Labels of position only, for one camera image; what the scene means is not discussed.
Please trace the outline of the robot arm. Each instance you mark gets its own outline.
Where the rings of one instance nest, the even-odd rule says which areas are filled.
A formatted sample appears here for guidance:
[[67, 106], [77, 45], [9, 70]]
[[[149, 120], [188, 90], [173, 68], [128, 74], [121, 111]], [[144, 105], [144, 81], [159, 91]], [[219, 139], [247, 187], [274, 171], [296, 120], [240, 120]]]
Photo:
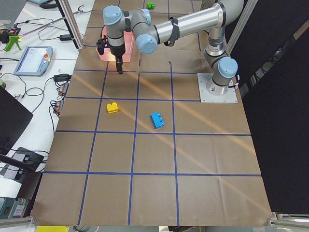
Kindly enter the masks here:
[[103, 19], [107, 34], [97, 41], [97, 51], [104, 54], [106, 48], [115, 56], [116, 69], [123, 72], [125, 49], [124, 32], [132, 32], [141, 53], [153, 53], [159, 44], [172, 47], [184, 36], [208, 31], [208, 45], [204, 57], [213, 69], [213, 76], [207, 82], [207, 91], [215, 96], [224, 95], [231, 87], [230, 81], [237, 75], [238, 64], [225, 53], [225, 27], [240, 15], [242, 0], [214, 0], [212, 5], [204, 0], [200, 11], [181, 17], [170, 17], [168, 21], [153, 25], [147, 9], [122, 11], [110, 5], [103, 9]]

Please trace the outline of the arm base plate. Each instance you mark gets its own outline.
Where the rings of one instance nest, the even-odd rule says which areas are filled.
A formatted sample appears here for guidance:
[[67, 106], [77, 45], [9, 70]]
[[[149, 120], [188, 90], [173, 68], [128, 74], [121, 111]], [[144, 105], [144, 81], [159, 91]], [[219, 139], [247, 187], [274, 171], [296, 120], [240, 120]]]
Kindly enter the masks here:
[[235, 88], [217, 86], [212, 73], [197, 73], [200, 101], [202, 103], [238, 103]]

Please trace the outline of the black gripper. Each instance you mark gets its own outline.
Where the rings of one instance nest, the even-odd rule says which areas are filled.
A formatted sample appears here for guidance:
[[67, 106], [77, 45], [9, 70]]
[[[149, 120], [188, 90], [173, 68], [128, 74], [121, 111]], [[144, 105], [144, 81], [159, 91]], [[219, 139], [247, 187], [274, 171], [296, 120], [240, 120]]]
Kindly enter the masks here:
[[123, 60], [122, 56], [125, 53], [125, 45], [121, 46], [112, 46], [111, 53], [115, 56], [116, 59], [116, 69], [119, 74], [123, 74]]

